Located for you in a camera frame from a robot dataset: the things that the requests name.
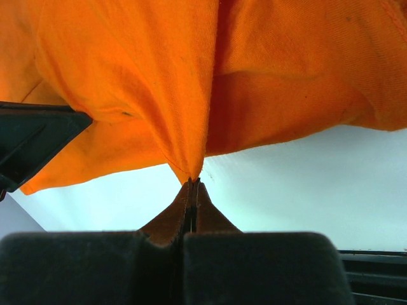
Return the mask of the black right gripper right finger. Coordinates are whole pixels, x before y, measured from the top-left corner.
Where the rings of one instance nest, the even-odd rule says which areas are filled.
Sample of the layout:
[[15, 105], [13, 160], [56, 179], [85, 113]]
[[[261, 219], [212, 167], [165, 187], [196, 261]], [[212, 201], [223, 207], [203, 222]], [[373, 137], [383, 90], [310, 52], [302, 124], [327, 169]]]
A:
[[319, 233], [210, 232], [201, 182], [188, 183], [184, 304], [354, 304], [337, 249]]

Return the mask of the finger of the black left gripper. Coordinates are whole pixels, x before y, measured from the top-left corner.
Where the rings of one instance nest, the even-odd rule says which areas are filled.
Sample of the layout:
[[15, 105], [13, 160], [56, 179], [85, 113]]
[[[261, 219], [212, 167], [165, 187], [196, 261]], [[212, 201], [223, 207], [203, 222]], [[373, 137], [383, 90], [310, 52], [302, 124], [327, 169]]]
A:
[[1, 199], [33, 178], [92, 124], [65, 105], [1, 102]]

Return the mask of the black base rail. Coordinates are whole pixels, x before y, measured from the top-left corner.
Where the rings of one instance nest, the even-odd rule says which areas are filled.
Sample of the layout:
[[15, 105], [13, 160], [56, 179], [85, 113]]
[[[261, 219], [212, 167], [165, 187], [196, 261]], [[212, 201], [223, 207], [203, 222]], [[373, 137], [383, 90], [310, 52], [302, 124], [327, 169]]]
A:
[[406, 304], [406, 252], [341, 250], [356, 304]]

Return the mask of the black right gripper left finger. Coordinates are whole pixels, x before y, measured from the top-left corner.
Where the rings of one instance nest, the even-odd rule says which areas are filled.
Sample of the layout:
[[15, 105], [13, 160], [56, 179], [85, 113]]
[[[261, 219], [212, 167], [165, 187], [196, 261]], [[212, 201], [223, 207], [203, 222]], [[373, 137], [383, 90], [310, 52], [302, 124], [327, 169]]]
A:
[[14, 233], [1, 240], [2, 304], [182, 304], [193, 184], [136, 231]]

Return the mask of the orange t shirt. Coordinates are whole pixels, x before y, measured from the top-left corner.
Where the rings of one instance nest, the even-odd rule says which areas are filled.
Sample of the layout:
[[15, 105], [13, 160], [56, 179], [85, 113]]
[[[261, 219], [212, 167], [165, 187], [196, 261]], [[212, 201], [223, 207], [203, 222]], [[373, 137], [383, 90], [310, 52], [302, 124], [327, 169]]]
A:
[[337, 125], [406, 127], [405, 1], [2, 1], [1, 99], [93, 123], [33, 194]]

